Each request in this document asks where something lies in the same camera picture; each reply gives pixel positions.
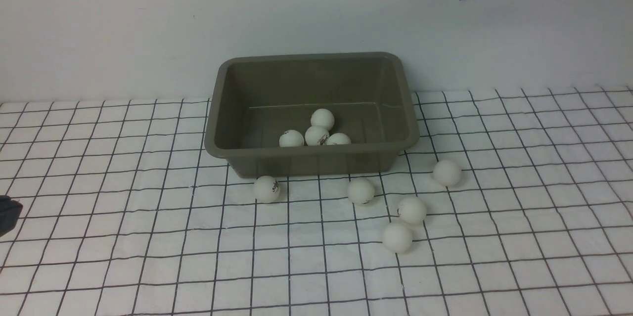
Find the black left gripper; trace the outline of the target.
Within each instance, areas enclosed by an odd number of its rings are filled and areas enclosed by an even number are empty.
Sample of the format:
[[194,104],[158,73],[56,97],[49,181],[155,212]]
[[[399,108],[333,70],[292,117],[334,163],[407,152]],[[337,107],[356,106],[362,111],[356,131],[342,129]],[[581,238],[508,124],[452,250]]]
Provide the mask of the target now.
[[0,196],[0,236],[16,228],[22,210],[22,203],[9,196]]

